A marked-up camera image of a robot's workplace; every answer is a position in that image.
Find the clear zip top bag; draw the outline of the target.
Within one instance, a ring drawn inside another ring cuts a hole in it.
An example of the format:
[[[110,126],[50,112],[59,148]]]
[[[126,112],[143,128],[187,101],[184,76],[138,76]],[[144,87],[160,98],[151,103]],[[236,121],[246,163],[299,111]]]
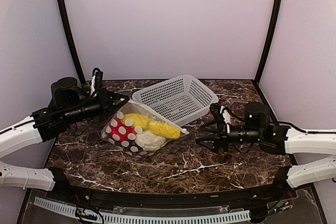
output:
[[[167,123],[167,124],[177,128],[181,131],[180,138],[189,134],[189,131],[187,129],[184,129],[184,128],[178,126],[177,124],[171,122],[170,120],[166,119],[164,116],[158,114],[157,112],[155,112],[149,106],[147,106],[145,104],[142,104],[142,103],[139,103],[139,102],[136,102],[136,101],[133,101],[133,100],[130,100],[121,109],[119,109],[116,112],[116,114],[110,119],[110,121],[112,119],[120,119],[121,120],[124,117],[125,114],[129,114],[129,113],[142,114],[142,115],[145,115],[145,116],[149,117],[151,119],[151,121]],[[108,126],[110,121],[104,126],[104,128],[101,131],[101,139],[108,142],[108,143],[110,143],[110,142],[108,141],[108,137],[107,137],[107,133],[106,133],[106,127]],[[144,130],[142,130],[142,128],[139,127],[139,126],[136,126],[136,127],[133,127],[133,128],[137,132],[137,135],[144,132]],[[167,139],[166,144],[170,141],[178,140],[178,139],[169,139],[169,138],[166,138],[166,139]],[[139,147],[136,144],[135,141],[131,144],[130,147],[126,147],[126,148],[123,148],[123,147],[118,146],[116,144],[112,144],[112,146],[114,148],[120,150],[121,152],[123,152],[125,154],[128,154],[129,156],[132,156],[132,157],[135,157],[135,158],[149,157],[149,156],[154,155],[158,151],[158,150],[157,151],[144,151],[141,147]]]

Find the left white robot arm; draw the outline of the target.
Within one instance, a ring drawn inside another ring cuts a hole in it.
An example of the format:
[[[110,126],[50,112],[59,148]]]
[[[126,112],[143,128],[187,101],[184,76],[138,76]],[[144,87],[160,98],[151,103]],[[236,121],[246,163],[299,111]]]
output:
[[[48,107],[1,131],[1,157],[54,140],[73,124],[113,115],[129,101],[128,96],[104,88],[100,73],[93,76],[88,92],[78,86],[76,78],[65,77],[51,85],[51,94]],[[1,162],[1,187],[53,191],[63,201],[74,197],[74,189],[60,168],[27,168]]]

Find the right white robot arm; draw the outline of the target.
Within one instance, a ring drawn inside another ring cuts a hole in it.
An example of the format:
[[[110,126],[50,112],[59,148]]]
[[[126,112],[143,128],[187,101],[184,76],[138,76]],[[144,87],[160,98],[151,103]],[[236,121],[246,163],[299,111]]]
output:
[[[272,122],[270,108],[258,102],[245,106],[244,125],[233,126],[230,110],[217,103],[209,107],[213,121],[203,126],[208,136],[196,140],[208,150],[218,153],[228,151],[230,144],[257,143],[269,154],[297,153],[326,154],[327,157],[303,165],[279,168],[268,195],[280,199],[290,188],[321,180],[335,179],[335,130],[304,130],[289,122]]]

